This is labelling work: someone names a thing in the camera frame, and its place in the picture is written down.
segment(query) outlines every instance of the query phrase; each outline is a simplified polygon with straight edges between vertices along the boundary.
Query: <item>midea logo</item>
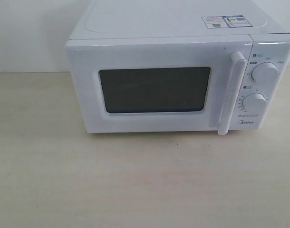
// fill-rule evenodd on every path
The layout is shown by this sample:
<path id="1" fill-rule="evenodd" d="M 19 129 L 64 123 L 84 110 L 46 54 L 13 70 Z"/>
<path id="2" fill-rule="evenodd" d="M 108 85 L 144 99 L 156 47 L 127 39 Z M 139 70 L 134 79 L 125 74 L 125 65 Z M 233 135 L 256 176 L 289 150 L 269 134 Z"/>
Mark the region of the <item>midea logo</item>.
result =
<path id="1" fill-rule="evenodd" d="M 254 122 L 240 120 L 239 124 L 253 124 Z"/>

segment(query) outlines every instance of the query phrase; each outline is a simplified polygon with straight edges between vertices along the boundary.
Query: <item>microwave oven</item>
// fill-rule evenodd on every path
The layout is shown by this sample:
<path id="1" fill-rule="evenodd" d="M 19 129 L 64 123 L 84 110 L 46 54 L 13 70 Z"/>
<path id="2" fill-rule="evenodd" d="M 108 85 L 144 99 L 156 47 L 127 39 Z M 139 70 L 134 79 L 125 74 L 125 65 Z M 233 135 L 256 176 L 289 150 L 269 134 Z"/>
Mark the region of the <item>microwave oven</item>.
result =
<path id="1" fill-rule="evenodd" d="M 88 133 L 259 129 L 290 33 L 250 0 L 93 0 L 66 43 Z"/>

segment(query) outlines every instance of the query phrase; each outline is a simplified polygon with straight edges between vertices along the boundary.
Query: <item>label sticker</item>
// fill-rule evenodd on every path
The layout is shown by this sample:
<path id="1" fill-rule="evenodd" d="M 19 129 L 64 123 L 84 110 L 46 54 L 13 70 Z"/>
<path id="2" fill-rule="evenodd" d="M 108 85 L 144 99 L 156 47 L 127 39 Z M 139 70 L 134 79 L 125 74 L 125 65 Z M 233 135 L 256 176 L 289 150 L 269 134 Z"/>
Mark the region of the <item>label sticker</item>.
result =
<path id="1" fill-rule="evenodd" d="M 230 28 L 253 27 L 243 15 L 222 16 Z"/>
<path id="2" fill-rule="evenodd" d="M 202 17 L 202 19 L 208 29 L 229 28 L 229 26 L 225 23 L 223 17 Z"/>
<path id="3" fill-rule="evenodd" d="M 253 27 L 243 15 L 202 17 L 208 29 Z"/>

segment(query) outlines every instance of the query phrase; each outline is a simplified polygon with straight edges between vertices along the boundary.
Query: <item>white knob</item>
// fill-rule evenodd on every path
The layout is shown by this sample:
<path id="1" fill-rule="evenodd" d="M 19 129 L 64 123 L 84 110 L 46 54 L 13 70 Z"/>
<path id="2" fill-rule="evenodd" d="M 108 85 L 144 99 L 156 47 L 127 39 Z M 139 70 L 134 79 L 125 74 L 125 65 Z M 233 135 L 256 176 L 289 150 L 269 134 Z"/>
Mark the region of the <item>white knob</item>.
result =
<path id="1" fill-rule="evenodd" d="M 251 94 L 243 100 L 243 107 L 250 113 L 258 113 L 266 106 L 266 100 L 262 94 Z"/>
<path id="2" fill-rule="evenodd" d="M 279 76 L 279 71 L 273 63 L 262 63 L 252 72 L 251 77 L 258 84 L 275 80 Z"/>

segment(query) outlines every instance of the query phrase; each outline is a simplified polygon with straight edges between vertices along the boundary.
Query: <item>door handle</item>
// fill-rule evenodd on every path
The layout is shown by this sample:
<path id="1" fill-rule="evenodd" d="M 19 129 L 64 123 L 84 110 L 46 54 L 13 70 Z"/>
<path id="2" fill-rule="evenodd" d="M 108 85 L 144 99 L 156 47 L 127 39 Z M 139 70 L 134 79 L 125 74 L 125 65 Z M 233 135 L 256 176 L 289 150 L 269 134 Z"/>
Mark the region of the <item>door handle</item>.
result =
<path id="1" fill-rule="evenodd" d="M 232 53 L 231 59 L 233 63 L 233 70 L 230 78 L 230 85 L 227 89 L 225 105 L 223 106 L 222 115 L 219 121 L 219 135 L 226 135 L 229 131 L 232 115 L 247 66 L 247 60 L 243 57 L 241 52 Z"/>

